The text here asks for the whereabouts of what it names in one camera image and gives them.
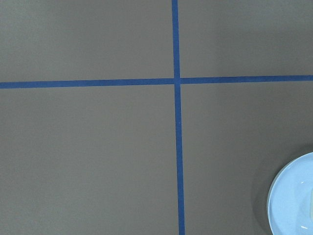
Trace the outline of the vertical blue tape line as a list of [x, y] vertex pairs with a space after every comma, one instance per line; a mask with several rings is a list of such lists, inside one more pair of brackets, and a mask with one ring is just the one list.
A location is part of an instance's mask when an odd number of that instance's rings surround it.
[[179, 9], [178, 1], [172, 1], [172, 28], [173, 28], [173, 65], [174, 65], [174, 92], [175, 92], [175, 130], [176, 130], [176, 163], [178, 189], [178, 225], [179, 234], [185, 234], [184, 214], [184, 181], [183, 181], [183, 149], [182, 149], [182, 119], [181, 119], [181, 77], [179, 56]]

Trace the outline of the horizontal blue tape line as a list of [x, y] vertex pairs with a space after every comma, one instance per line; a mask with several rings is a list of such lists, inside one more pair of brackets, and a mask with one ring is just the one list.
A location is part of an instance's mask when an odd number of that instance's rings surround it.
[[1, 89], [31, 88], [71, 88], [71, 87], [107, 87], [180, 84], [217, 84], [217, 83], [255, 83], [312, 81], [312, 75], [283, 76], [233, 76], [233, 77], [190, 77], [190, 78], [151, 78], [151, 79], [114, 79], [114, 80], [69, 80], [69, 81], [26, 81], [1, 82]]

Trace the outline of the light blue plate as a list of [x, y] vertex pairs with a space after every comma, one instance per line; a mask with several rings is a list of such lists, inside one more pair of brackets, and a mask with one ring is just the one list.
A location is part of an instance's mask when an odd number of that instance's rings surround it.
[[286, 164], [274, 178], [267, 198], [273, 235], [313, 233], [313, 154]]

